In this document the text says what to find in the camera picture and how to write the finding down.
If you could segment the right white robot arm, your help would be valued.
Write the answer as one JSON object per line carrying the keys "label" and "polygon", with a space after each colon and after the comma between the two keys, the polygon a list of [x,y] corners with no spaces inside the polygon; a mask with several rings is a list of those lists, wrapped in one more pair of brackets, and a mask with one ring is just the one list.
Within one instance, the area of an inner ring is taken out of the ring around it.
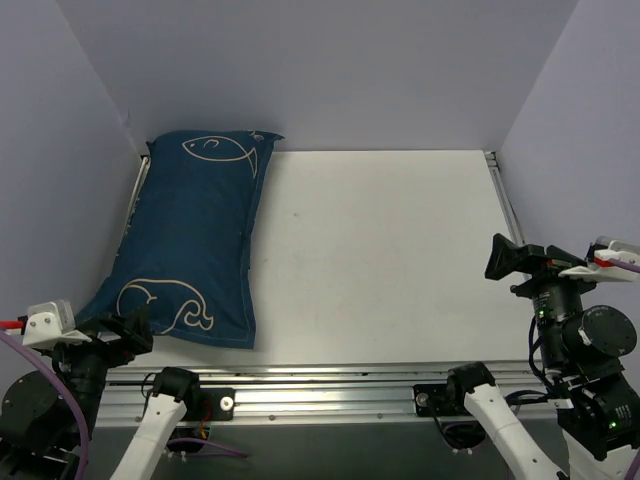
{"label": "right white robot arm", "polygon": [[556,246],[516,245],[495,234],[488,280],[514,273],[526,281],[511,292],[531,300],[528,333],[531,373],[556,412],[569,468],[563,470],[536,443],[482,362],[449,371],[444,400],[479,423],[517,479],[631,479],[639,469],[639,395],[625,379],[621,357],[638,343],[633,322],[609,305],[586,308],[582,296],[605,282],[639,279],[638,246],[608,237],[584,258]]}

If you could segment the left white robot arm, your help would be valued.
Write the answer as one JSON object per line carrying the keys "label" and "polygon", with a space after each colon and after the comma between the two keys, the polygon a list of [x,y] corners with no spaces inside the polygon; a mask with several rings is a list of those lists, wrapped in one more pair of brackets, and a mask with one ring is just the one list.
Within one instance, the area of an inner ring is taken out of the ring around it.
{"label": "left white robot arm", "polygon": [[[1,341],[34,369],[1,400],[1,476],[82,479],[107,374],[151,351],[148,320],[143,312],[101,314],[75,326],[51,305],[20,324],[21,338],[3,333]],[[197,374],[162,370],[113,478],[151,478],[179,422],[200,411],[201,397]]]}

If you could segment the blue patterned pillowcase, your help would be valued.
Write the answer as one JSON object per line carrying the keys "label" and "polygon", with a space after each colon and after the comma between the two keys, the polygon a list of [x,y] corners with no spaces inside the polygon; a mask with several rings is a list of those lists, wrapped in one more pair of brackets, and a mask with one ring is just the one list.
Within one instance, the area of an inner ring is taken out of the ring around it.
{"label": "blue patterned pillowcase", "polygon": [[252,233],[282,138],[178,130],[150,142],[150,166],[111,271],[77,322],[144,309],[157,335],[253,349]]}

